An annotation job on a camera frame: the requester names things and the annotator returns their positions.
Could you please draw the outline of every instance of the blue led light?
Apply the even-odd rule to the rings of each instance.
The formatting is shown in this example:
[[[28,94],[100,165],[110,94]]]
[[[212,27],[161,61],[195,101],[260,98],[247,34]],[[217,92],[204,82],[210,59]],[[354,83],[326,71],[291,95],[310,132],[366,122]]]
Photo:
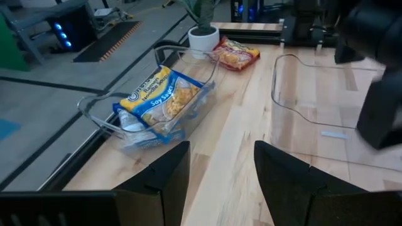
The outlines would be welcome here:
[[[62,26],[59,23],[55,23],[55,28],[57,30],[62,30],[63,29]]]
[[[66,38],[67,38],[67,35],[66,35],[64,32],[61,32],[61,33],[60,33],[60,37],[66,39]]]

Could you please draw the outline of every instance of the glass baking dish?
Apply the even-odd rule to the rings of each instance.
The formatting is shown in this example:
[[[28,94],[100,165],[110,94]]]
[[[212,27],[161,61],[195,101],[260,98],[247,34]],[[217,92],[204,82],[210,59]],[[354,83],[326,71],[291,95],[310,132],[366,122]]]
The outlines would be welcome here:
[[[293,54],[274,65],[271,144],[290,153],[402,171],[402,148],[376,151],[355,130],[373,79],[384,68],[369,60],[336,65],[333,59]]]
[[[134,157],[133,153],[139,149],[168,151],[174,145],[186,140],[216,103],[215,78],[219,71],[218,59],[219,56],[214,53],[190,50],[181,46],[157,47],[155,60],[150,60],[149,65],[133,73],[129,80],[105,95],[82,98],[78,103],[78,109],[101,129],[105,129],[106,132],[112,131],[113,136],[120,138],[118,142],[112,142],[115,145],[114,148],[120,149],[131,157]],[[169,121],[145,128],[129,112],[119,110],[119,123],[117,125],[108,123],[107,115],[103,114],[105,110],[101,109],[109,108],[110,114],[112,105],[128,97],[143,81],[158,73],[159,65],[181,72],[203,85],[188,104]],[[169,137],[168,140],[157,136],[156,132],[161,131],[161,128],[167,129],[168,134],[164,135]]]

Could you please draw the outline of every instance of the green leaves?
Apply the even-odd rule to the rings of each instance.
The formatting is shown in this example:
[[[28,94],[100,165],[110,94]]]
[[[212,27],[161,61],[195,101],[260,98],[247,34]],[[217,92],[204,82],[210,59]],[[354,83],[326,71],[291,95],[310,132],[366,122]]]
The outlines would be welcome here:
[[[177,0],[188,15],[198,24],[203,33],[210,33],[210,23],[214,18],[214,0]]]

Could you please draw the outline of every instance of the gray floor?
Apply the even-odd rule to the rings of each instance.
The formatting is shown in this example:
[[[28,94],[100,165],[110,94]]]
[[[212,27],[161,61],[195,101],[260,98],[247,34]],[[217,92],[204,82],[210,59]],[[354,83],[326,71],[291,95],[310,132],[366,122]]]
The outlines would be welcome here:
[[[0,75],[101,90],[106,87],[114,89],[128,80],[121,90],[130,92],[155,69],[153,52],[146,54],[124,76],[118,80],[116,77],[156,40],[165,36],[164,39],[178,41],[195,24],[187,17],[170,30],[186,14],[178,4],[136,15],[137,12],[160,6],[165,2],[143,0],[140,3],[124,5],[125,9],[129,9],[129,13],[135,15],[133,20],[142,21],[143,24],[102,63],[71,63],[77,53],[45,54],[46,63],[31,64],[30,72],[0,69]],[[214,21],[229,20],[229,1],[222,1],[215,9]],[[0,80],[0,119],[21,124],[19,131],[0,141],[0,182],[28,158],[35,159],[22,173],[16,174],[17,177],[5,190],[36,190],[66,154],[79,148],[97,129],[84,116],[77,115],[76,103],[86,95],[93,94]],[[112,102],[113,100],[105,100],[96,103],[91,113],[105,119],[112,113]],[[58,133],[61,134],[60,137],[49,141]],[[38,149],[40,155],[32,156]]]

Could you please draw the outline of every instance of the floor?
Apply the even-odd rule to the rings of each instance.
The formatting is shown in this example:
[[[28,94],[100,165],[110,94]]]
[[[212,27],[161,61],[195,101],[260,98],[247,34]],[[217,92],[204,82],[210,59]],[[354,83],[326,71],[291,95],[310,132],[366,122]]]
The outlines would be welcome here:
[[[78,53],[46,53],[46,63],[31,63],[30,72],[0,69],[0,190],[39,188],[66,155],[97,129],[79,112],[77,102],[97,90],[132,91],[156,67],[152,45],[185,38],[195,23],[178,4],[137,14],[163,3],[142,0],[123,5],[133,20],[143,23],[104,62],[72,63]],[[230,21],[228,0],[216,7],[214,21]],[[61,89],[60,84],[69,88]],[[91,114],[106,119],[112,114],[112,101],[97,102]]]

